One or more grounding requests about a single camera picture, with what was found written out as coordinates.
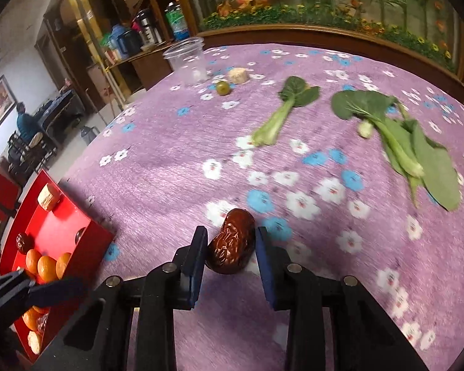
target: red tray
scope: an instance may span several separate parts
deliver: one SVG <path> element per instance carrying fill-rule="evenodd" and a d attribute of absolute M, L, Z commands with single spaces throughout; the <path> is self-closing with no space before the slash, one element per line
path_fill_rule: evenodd
<path fill-rule="evenodd" d="M 38 194 L 47 183 L 54 185 L 62 193 L 59 203 L 50 212 L 45 211 L 37 202 Z M 76 245 L 75 235 L 81 228 L 85 230 Z M 15 271 L 17 267 L 26 267 L 26 256 L 19 253 L 15 246 L 16 236 L 20 232 L 33 237 L 35 249 L 42 255 L 48 255 L 57 260 L 65 252 L 72 253 L 64 277 L 80 277 L 87 286 L 93 282 L 98 266 L 113 239 L 112 233 L 102 228 L 79 209 L 44 171 L 38 174 L 14 219 L 0 259 L 1 275 Z M 39 276 L 36 280 L 39 284 L 44 283 Z M 50 309 L 43 335 L 42 350 L 57 335 L 83 299 L 84 297 L 79 297 L 78 300 Z M 38 356 L 31 351 L 28 345 L 30 330 L 22 317 L 14 322 L 14 326 L 29 358 L 35 361 Z"/>

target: small lime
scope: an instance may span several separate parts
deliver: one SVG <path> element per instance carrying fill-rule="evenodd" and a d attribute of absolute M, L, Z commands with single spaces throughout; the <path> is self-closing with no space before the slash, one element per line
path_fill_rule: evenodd
<path fill-rule="evenodd" d="M 226 81 L 218 82 L 217 85 L 216 85 L 216 88 L 217 88 L 217 93 L 220 96 L 225 96 L 225 95 L 228 95 L 230 93 L 230 85 Z"/>

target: floral tablecloth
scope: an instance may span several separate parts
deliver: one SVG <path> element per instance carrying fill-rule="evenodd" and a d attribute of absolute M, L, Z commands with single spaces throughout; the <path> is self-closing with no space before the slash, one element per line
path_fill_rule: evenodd
<path fill-rule="evenodd" d="M 204 57 L 206 83 L 162 80 L 61 181 L 117 230 L 100 281 L 146 275 L 189 244 L 197 225 L 211 239 L 230 209 L 245 208 L 293 261 L 325 277 L 358 277 L 429 369 L 447 369 L 464 347 L 464 107 L 404 70 L 336 51 L 265 44 Z M 221 97 L 215 84 L 234 67 L 250 80 Z M 293 110 L 275 146 L 253 149 L 250 135 L 280 105 L 290 75 L 319 85 L 321 96 Z M 332 113 L 332 95 L 353 89 L 397 96 L 449 148 L 462 189 L 457 211 L 421 187 L 416 210 L 380 137 L 362 139 L 357 120 Z M 283 367 L 287 314 L 269 309 L 254 257 L 237 275 L 206 269 L 196 308 L 174 320 L 179 370 Z"/>

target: water bottle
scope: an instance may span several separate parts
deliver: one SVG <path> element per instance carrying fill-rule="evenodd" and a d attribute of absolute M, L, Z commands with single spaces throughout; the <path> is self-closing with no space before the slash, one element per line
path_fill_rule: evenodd
<path fill-rule="evenodd" d="M 167 5 L 165 15 L 172 27 L 174 37 L 177 41 L 181 41 L 182 39 L 189 37 L 189 29 L 187 29 L 186 20 L 179 3 L 170 3 Z"/>

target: fish tank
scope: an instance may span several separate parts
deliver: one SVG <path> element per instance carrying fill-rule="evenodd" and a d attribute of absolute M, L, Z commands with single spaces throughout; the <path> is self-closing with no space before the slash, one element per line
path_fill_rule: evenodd
<path fill-rule="evenodd" d="M 447 0 L 190 0 L 200 31 L 295 23 L 356 31 L 455 72 L 460 19 Z"/>

